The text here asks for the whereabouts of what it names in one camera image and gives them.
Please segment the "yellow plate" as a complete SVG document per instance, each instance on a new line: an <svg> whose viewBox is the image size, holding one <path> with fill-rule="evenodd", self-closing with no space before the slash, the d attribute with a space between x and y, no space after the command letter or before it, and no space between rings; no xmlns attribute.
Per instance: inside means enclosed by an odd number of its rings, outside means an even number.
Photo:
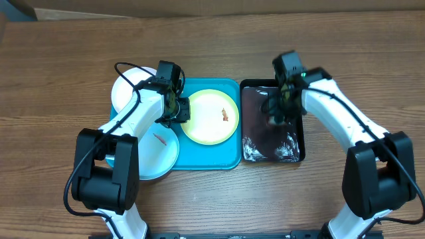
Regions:
<svg viewBox="0 0 425 239"><path fill-rule="evenodd" d="M224 92L200 90L189 96L190 120L181 124L185 135L202 145L216 145L229 139L239 123L235 101Z"/></svg>

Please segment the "pink plate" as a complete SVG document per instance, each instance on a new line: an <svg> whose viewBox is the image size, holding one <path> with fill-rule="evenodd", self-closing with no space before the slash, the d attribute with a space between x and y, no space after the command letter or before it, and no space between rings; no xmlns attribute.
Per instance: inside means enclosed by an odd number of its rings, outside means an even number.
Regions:
<svg viewBox="0 0 425 239"><path fill-rule="evenodd" d="M147 80L151 75L156 75L156 69L143 67L143 70L138 68L130 68L124 72L124 76L130 80L133 85L137 85L140 81ZM117 78L111 93L112 106L119 113L128 102L131 100L133 88L121 76Z"/></svg>

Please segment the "green sponge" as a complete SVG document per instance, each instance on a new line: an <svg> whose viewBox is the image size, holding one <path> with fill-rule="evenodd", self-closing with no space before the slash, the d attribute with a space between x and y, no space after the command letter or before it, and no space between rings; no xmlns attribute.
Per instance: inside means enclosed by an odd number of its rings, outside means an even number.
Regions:
<svg viewBox="0 0 425 239"><path fill-rule="evenodd" d="M268 125L273 127L285 126L287 123L285 121L276 121L274 116L268 118Z"/></svg>

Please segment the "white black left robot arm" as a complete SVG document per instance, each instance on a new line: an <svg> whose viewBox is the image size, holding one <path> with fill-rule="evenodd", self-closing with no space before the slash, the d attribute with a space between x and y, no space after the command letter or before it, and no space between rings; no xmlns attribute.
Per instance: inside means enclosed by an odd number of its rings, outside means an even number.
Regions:
<svg viewBox="0 0 425 239"><path fill-rule="evenodd" d="M171 170L180 145L169 126L189 118L188 98L134 91L111 121L78 134L64 196L82 202L89 210L86 216L103 218L112 238L145 238L148 225L135 205L139 182Z"/></svg>

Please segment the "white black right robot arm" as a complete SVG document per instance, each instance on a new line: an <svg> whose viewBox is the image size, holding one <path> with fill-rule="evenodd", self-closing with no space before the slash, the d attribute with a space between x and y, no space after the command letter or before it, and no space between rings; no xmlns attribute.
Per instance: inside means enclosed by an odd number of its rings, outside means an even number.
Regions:
<svg viewBox="0 0 425 239"><path fill-rule="evenodd" d="M313 114L346 152L345 206L323 225L320 238L365 238L377 223L416 197L412 142L371 121L322 68L293 66L274 73L278 91L262 105L274 123Z"/></svg>

